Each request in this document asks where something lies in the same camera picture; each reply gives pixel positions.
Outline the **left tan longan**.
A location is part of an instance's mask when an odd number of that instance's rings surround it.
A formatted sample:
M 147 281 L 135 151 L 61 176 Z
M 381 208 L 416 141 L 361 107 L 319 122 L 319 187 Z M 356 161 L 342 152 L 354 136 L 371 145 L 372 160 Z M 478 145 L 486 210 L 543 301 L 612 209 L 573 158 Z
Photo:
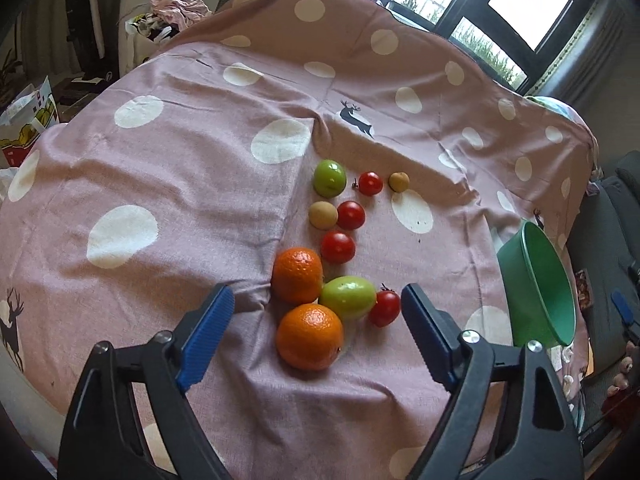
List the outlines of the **left tan longan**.
M 332 229 L 337 222 L 338 211 L 336 207 L 324 200 L 318 200 L 309 206 L 308 220 L 309 223 L 318 230 Z

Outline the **printed paper shopping bag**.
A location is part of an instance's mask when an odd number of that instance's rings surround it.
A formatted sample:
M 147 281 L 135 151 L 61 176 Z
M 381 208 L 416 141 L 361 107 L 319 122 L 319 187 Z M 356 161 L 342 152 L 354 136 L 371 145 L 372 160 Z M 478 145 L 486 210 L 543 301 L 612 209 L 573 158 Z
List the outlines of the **printed paper shopping bag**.
M 29 84 L 1 114 L 1 167 L 21 166 L 41 133 L 59 122 L 49 77 Z

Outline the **tan longan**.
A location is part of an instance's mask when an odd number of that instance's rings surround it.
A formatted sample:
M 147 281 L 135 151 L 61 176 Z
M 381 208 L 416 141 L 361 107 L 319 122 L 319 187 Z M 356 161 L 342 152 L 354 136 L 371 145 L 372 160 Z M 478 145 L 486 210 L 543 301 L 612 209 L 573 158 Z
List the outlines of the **tan longan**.
M 393 172 L 388 177 L 388 186 L 394 193 L 403 193 L 410 188 L 410 178 L 408 174 L 403 171 Z
M 309 206 L 308 220 L 309 223 L 318 230 L 332 229 L 337 222 L 338 211 L 336 207 L 324 200 L 318 200 Z

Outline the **stemmed cherry tomato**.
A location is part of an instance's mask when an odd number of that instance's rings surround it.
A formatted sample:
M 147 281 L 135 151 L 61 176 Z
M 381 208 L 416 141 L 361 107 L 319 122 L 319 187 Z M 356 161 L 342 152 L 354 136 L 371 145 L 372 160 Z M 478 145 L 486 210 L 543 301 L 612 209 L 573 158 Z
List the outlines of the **stemmed cherry tomato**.
M 376 172 L 368 171 L 360 174 L 352 187 L 360 194 L 372 197 L 383 191 L 384 182 Z

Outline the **orange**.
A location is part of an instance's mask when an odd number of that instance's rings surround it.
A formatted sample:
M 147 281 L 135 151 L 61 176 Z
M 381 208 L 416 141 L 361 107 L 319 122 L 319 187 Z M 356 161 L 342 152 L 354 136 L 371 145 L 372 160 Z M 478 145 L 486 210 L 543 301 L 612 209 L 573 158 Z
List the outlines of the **orange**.
M 302 304 L 288 311 L 276 333 L 280 358 L 303 372 L 322 372 L 329 368 L 343 344 L 343 322 L 321 304 Z
M 274 260 L 271 292 L 286 304 L 311 304 L 320 296 L 322 285 L 322 263 L 314 250 L 306 247 L 288 248 Z

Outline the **green bowl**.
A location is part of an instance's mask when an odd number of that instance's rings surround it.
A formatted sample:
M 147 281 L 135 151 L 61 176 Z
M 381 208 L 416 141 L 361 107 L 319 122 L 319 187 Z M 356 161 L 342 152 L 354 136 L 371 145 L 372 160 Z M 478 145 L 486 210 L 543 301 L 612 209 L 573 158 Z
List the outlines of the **green bowl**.
M 570 280 L 546 233 L 531 221 L 498 250 L 497 259 L 508 303 L 512 338 L 544 347 L 568 346 L 576 333 Z

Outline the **pink clothes pile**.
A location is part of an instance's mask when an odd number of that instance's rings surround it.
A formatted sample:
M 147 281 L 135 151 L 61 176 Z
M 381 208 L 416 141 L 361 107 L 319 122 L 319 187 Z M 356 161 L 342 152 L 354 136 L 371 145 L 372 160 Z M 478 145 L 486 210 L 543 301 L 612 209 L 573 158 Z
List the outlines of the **pink clothes pile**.
M 150 5 L 155 15 L 179 32 L 212 14 L 203 0 L 150 0 Z

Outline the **right tan longan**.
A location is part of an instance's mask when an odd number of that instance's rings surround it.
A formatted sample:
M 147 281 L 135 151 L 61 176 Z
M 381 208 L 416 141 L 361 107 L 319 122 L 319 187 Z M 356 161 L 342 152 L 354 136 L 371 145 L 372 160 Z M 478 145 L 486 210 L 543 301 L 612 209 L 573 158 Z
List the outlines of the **right tan longan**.
M 410 178 L 408 174 L 403 171 L 393 172 L 388 177 L 388 186 L 394 193 L 403 193 L 410 188 Z

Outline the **green apple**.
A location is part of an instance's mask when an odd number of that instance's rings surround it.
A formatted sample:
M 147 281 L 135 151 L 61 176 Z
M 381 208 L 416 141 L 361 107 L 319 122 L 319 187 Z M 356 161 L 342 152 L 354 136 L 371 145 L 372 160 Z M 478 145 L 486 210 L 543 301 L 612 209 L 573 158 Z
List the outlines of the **green apple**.
M 333 198 L 343 193 L 347 176 L 342 165 L 332 159 L 322 159 L 314 170 L 312 185 L 322 197 Z
M 365 278 L 344 275 L 324 284 L 318 303 L 333 310 L 343 321 L 362 318 L 376 303 L 376 289 Z

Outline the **grey sofa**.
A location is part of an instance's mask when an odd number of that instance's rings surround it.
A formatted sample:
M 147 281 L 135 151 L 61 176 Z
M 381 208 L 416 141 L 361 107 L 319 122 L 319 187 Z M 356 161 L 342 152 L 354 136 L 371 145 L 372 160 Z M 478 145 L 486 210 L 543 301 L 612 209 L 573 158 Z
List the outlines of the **grey sofa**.
M 602 373 L 620 362 L 627 338 L 612 296 L 619 292 L 639 316 L 639 153 L 616 162 L 614 172 L 593 182 L 568 238 L 576 273 L 586 274 L 590 305 L 582 311 L 593 356 Z

